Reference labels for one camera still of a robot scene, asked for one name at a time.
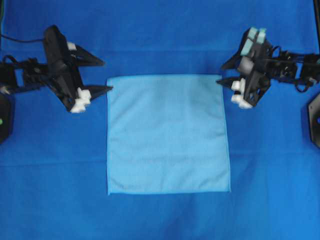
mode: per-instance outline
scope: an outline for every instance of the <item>square cloth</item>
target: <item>square cloth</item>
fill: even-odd
[[[230,161],[218,75],[108,79],[108,193],[230,190]]]

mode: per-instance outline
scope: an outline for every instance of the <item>black cable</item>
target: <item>black cable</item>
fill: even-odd
[[[308,81],[306,83],[306,85],[304,86],[304,89],[300,89],[298,87],[298,81],[295,81],[294,83],[295,89],[299,92],[299,93],[305,93],[312,85],[310,84],[310,82]]]
[[[8,39],[14,42],[18,42],[18,43],[22,43],[22,44],[31,44],[31,43],[36,43],[36,42],[42,42],[44,39],[43,38],[39,38],[39,39],[33,39],[33,40],[19,40],[19,39],[15,39],[3,34],[0,34],[0,36],[4,39]]]
[[[314,18],[316,25],[316,33],[318,38],[318,47],[320,51],[320,9],[319,9],[319,0],[313,0],[313,9],[314,9]]]
[[[11,62],[14,64],[18,64],[18,61],[12,55],[5,55],[2,58],[2,62],[5,64],[7,62],[7,59],[11,60]]]
[[[280,47],[280,46],[275,46],[275,47],[274,47],[274,48],[272,48],[272,50],[271,50],[271,53],[270,53],[270,56],[271,56],[271,57],[273,56],[273,54],[274,54],[275,50],[277,50],[277,49],[279,49],[279,55],[278,55],[278,57],[280,56],[280,53],[281,53],[281,47]]]

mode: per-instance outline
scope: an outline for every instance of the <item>blue tablecloth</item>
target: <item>blue tablecloth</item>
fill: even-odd
[[[106,61],[87,84],[142,74],[218,74],[251,26],[274,45],[318,51],[312,1],[5,1],[2,32],[19,39],[59,26]],[[42,45],[3,39],[1,54],[38,57]],[[16,96],[14,133],[0,146],[0,239],[319,239],[320,150],[300,94],[272,82],[241,110],[224,91],[232,192],[107,196],[106,98],[69,114],[48,89]]]

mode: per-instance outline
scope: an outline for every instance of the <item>light blue towel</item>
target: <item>light blue towel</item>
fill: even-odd
[[[230,161],[218,75],[108,79],[108,193],[230,190]]]

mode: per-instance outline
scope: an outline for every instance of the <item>cable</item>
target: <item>cable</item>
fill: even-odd
[[[273,56],[275,50],[277,50],[277,49],[279,49],[279,55],[278,55],[278,57],[280,56],[280,53],[281,53],[281,51],[282,51],[282,50],[281,50],[281,47],[280,47],[280,46],[275,46],[275,47],[272,48],[272,50],[271,50],[270,57]]]
[[[3,58],[2,58],[2,62],[5,64],[7,59],[11,60],[12,63],[14,64],[18,64],[18,61],[11,55],[5,55]]]
[[[33,40],[19,40],[19,39],[15,39],[3,34],[0,34],[0,36],[4,39],[8,39],[14,42],[18,42],[18,43],[22,43],[22,44],[31,44],[31,43],[36,43],[36,42],[42,42],[44,39],[43,38],[39,38],[39,39],[33,39]]]
[[[296,80],[295,83],[294,83],[294,86],[295,86],[295,89],[299,92],[299,93],[305,93],[310,87],[312,87],[312,85],[310,85],[310,82],[308,81],[306,83],[306,85],[304,86],[304,89],[300,89],[298,87],[298,81]]]

